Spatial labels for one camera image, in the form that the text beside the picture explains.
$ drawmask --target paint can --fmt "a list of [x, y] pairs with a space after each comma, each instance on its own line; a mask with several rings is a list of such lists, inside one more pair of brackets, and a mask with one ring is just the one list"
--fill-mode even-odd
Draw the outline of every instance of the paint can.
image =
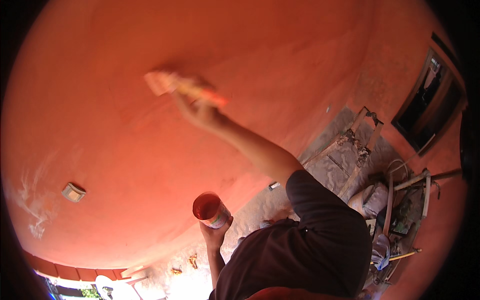
[[220, 197], [214, 192], [204, 192], [193, 202], [193, 215], [211, 228], [220, 228], [231, 216]]

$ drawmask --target hand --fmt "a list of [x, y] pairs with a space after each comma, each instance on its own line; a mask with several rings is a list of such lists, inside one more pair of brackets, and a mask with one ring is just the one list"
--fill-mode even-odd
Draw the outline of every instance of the hand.
[[205, 243], [207, 244], [208, 251], [219, 251], [220, 247], [223, 244], [223, 240], [225, 238], [225, 233], [230, 228], [233, 222], [233, 216], [230, 216], [228, 220], [223, 224], [222, 227], [218, 229], [213, 229], [202, 222], [200, 223], [200, 230], [205, 239]]
[[218, 108], [213, 106], [210, 102], [197, 99], [190, 103], [188, 97], [177, 92], [171, 92], [175, 98], [175, 102], [182, 113], [183, 117], [187, 119], [193, 125], [213, 130], [222, 127], [227, 117], [222, 115]]

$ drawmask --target window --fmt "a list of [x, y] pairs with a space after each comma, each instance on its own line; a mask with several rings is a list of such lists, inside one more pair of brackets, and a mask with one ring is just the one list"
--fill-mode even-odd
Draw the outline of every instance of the window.
[[415, 86], [394, 119], [412, 147], [424, 155], [462, 109], [464, 92], [455, 76], [432, 49]]

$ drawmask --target paint brush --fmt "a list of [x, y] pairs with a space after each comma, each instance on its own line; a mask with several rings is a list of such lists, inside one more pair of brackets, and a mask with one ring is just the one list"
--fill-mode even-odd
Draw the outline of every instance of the paint brush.
[[179, 76], [175, 72], [153, 71], [145, 74], [148, 87], [156, 96], [177, 91], [193, 99], [202, 99], [216, 107], [223, 107], [228, 100], [214, 91], [201, 87], [194, 80]]

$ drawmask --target tiled floor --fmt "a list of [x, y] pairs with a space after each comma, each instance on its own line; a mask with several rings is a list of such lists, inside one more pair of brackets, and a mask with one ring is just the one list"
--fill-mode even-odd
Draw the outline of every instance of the tiled floor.
[[[344, 108], [335, 119], [326, 127], [324, 132], [308, 147], [299, 157], [302, 161], [312, 153], [330, 141], [338, 132], [349, 127], [355, 113]], [[365, 145], [371, 136], [373, 129], [362, 122], [357, 130], [356, 137]], [[345, 143], [339, 151], [332, 152], [307, 170], [325, 187], [334, 193], [338, 193], [347, 181], [357, 161], [355, 148]], [[385, 171], [390, 161], [399, 155], [380, 137], [375, 148], [363, 166], [360, 175], [355, 179], [343, 197], [347, 200], [364, 189], [368, 184], [368, 174]], [[283, 187], [269, 191], [266, 187], [251, 199], [242, 209], [234, 214], [235, 220], [225, 236], [222, 247], [222, 255], [225, 262], [237, 245], [238, 238], [248, 235], [260, 228], [262, 220], [278, 220], [289, 217], [298, 220], [293, 212]], [[197, 254], [198, 269], [193, 269], [187, 262], [188, 257]], [[171, 269], [181, 269], [182, 274], [174, 275]], [[173, 299], [207, 299], [212, 290], [210, 270], [206, 256], [206, 245], [203, 240], [192, 243], [189, 247], [178, 251], [170, 260], [153, 265], [134, 278], [148, 276], [148, 279], [137, 283], [136, 288], [144, 300], [156, 300], [167, 296]]]

